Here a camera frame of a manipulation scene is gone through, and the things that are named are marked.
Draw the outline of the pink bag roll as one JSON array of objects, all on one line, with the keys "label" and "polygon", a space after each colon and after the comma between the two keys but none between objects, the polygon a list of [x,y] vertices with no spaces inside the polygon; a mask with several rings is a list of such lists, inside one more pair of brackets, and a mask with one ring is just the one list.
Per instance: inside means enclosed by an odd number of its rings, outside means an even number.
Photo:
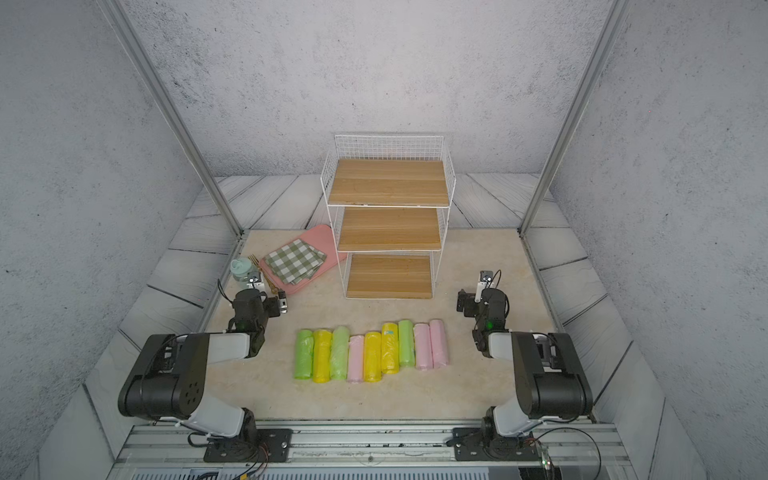
[{"label": "pink bag roll", "polygon": [[450,364],[446,328],[441,319],[429,322],[432,361],[434,368],[446,367]]},{"label": "pink bag roll", "polygon": [[364,345],[363,335],[354,335],[349,339],[347,381],[350,383],[362,383],[364,381]]},{"label": "pink bag roll", "polygon": [[414,325],[415,367],[418,370],[431,370],[434,368],[431,330],[427,323]]}]

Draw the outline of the light green bag roll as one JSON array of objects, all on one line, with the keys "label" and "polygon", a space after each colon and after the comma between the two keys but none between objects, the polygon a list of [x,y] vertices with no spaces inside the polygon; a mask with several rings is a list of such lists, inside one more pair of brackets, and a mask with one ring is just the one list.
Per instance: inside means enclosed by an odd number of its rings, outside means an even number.
[{"label": "light green bag roll", "polygon": [[348,373],[350,331],[346,326],[337,327],[332,332],[330,354],[330,378],[346,380]]}]

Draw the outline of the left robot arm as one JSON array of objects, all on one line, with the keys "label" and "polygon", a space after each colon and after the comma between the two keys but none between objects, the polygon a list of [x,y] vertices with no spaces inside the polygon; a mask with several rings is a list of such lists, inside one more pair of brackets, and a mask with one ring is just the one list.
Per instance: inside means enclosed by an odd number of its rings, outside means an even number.
[{"label": "left robot arm", "polygon": [[234,315],[222,333],[154,334],[146,340],[117,399],[119,413],[151,422],[178,423],[203,437],[206,463],[251,463],[255,468],[288,460],[292,431],[262,429],[253,412],[205,392],[208,367],[255,357],[265,343],[268,320],[287,311],[284,291],[269,297],[239,291]]}]

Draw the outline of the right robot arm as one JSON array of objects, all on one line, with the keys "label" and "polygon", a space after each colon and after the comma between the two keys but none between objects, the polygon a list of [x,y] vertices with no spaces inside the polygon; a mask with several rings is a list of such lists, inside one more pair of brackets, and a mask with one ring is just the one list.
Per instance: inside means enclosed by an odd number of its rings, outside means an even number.
[{"label": "right robot arm", "polygon": [[548,421],[575,421],[594,406],[571,337],[508,330],[509,299],[494,287],[475,294],[459,291],[456,310],[475,320],[472,337],[484,357],[512,362],[515,396],[490,407],[478,428],[455,428],[447,445],[460,462],[540,460],[533,430]]}]

